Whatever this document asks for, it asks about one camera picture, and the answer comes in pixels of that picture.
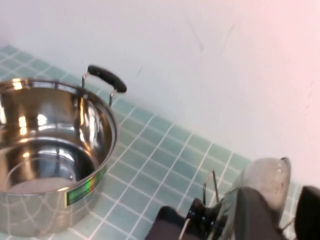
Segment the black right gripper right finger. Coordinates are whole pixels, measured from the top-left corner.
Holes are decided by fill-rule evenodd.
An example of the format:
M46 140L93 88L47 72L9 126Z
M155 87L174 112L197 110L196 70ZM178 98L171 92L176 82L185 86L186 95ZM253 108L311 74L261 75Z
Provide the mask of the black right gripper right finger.
M320 240L320 189L303 186L297 203L294 230L298 240Z

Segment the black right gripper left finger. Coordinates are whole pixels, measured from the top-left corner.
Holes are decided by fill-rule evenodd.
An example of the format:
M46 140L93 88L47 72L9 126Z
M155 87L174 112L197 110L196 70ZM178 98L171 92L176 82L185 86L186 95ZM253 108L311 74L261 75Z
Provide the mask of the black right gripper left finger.
M250 187L241 187L237 191L232 237L234 240L284 240L286 238L274 223L264 197Z

